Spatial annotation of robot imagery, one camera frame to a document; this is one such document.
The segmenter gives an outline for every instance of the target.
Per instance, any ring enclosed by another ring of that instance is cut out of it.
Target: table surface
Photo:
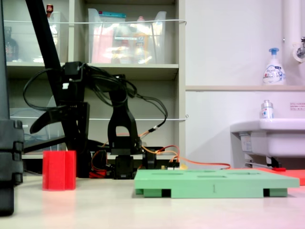
[[[136,196],[133,180],[78,179],[75,191],[15,188],[15,213],[1,229],[305,229],[305,187],[287,198],[170,199]]]

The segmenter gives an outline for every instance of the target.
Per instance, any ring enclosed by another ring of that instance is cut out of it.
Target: clear plastic bin
[[[166,12],[155,22],[102,23],[95,9],[88,9],[89,63],[165,63]]]
[[[55,106],[54,98],[49,101],[48,107]],[[10,118],[12,120],[22,121],[24,131],[25,145],[37,143],[42,140],[49,140],[56,137],[64,136],[61,123],[53,123],[42,128],[39,132],[30,134],[30,128],[32,124],[43,114],[44,112],[35,110],[33,108],[11,108]],[[45,149],[37,150],[36,152],[42,152],[43,150],[66,150],[64,143],[56,146],[51,146]]]
[[[53,12],[50,29],[60,62],[68,60],[68,24],[60,12]],[[8,62],[43,62],[32,23],[4,22],[5,48]]]

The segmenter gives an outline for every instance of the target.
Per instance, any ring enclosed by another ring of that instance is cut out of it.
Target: sink
[[[275,118],[231,125],[241,137],[243,151],[271,157],[305,157],[305,119]]]

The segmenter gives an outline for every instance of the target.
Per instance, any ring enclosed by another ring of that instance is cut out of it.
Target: green foam board
[[[144,197],[262,198],[286,197],[299,179],[256,169],[243,170],[138,170],[135,193]]]

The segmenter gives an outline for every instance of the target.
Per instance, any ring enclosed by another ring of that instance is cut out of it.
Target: hand soap pump bottle
[[[272,58],[267,65],[263,76],[263,85],[286,85],[286,74],[283,66],[280,64],[276,57],[276,53],[279,51],[278,48],[271,48]]]

